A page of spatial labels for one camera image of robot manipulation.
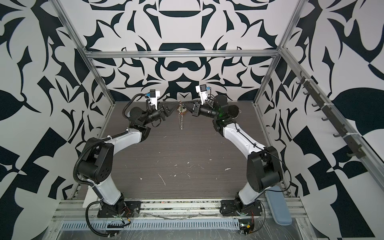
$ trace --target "metal chain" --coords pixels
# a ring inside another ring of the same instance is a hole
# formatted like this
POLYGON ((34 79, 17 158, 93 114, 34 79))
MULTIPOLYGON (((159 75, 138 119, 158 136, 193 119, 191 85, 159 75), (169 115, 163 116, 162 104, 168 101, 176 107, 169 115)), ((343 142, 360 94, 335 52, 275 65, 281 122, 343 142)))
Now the metal chain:
POLYGON ((183 114, 181 112, 181 109, 182 109, 182 105, 181 105, 181 101, 179 102, 179 125, 180 125, 180 130, 183 130, 183 114))

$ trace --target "black abstract pattern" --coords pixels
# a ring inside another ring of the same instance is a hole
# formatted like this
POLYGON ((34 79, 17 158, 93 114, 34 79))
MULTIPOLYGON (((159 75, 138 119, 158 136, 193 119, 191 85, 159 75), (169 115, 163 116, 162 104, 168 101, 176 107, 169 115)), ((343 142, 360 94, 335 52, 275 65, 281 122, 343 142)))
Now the black abstract pattern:
MULTIPOLYGON (((383 7, 382 1, 309 0, 287 44, 381 158, 383 7)), ((384 195, 370 197, 380 188, 345 142, 332 136, 334 127, 321 120, 324 114, 297 81, 282 60, 259 103, 273 145, 294 169, 292 192, 301 196, 318 237, 382 239, 376 221, 384 214, 378 207, 384 195)))
POLYGON ((95 65, 116 101, 129 101, 150 89, 162 100, 198 99, 195 87, 207 84, 213 95, 253 100, 271 57, 96 59, 95 65))
POLYGON ((2 1, 0 28, 2 239, 32 239, 68 198, 110 105, 47 0, 2 1))
POLYGON ((297 0, 63 1, 93 51, 161 50, 201 43, 205 50, 276 49, 297 0), (276 18, 282 24, 275 24, 276 18))

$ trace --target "black and white patterned wall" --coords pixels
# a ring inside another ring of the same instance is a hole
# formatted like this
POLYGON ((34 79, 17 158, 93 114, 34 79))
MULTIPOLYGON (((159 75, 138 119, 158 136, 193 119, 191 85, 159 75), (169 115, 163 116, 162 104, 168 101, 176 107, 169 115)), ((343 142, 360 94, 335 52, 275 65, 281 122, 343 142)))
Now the black and white patterned wall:
POLYGON ((47 0, 0 3, 1 239, 32 239, 110 103, 47 0))
POLYGON ((94 61, 116 101, 160 90, 165 101, 199 98, 195 87, 207 84, 212 94, 230 100, 253 100, 271 57, 115 58, 94 61))
POLYGON ((276 49, 297 0, 63 0, 93 51, 276 49))
MULTIPOLYGON (((288 50, 383 158, 383 1, 310 0, 288 50)), ((259 102, 319 238, 383 239, 384 193, 284 60, 259 102)))

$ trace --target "scratch mark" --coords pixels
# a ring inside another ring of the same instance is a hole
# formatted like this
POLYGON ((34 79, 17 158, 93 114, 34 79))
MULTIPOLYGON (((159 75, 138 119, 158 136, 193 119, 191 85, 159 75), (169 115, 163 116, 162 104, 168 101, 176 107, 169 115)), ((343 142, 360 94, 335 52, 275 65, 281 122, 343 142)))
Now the scratch mark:
POLYGON ((161 180, 163 180, 163 183, 164 183, 164 186, 165 186, 166 183, 165 183, 164 179, 160 176, 160 174, 158 174, 158 175, 159 175, 159 177, 161 178, 161 180))

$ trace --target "wooden table surface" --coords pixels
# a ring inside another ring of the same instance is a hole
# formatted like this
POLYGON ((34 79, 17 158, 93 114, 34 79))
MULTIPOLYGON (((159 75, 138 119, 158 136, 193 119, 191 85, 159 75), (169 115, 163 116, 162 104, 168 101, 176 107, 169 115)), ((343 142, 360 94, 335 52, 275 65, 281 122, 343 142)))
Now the wooden table surface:
MULTIPOLYGON (((230 104, 242 111, 236 119, 240 127, 265 145, 252 103, 230 104)), ((116 103, 104 136, 122 132, 128 126, 128 120, 121 115, 125 105, 116 103)), ((145 109, 145 103, 133 106, 145 109)), ((214 130, 212 119, 187 113, 183 121, 180 130, 175 111, 159 127, 149 125, 152 129, 145 141, 114 156, 112 178, 126 198, 226 198, 234 197, 246 184, 246 158, 214 130)), ((86 187, 81 187, 77 199, 84 199, 85 194, 86 187)))

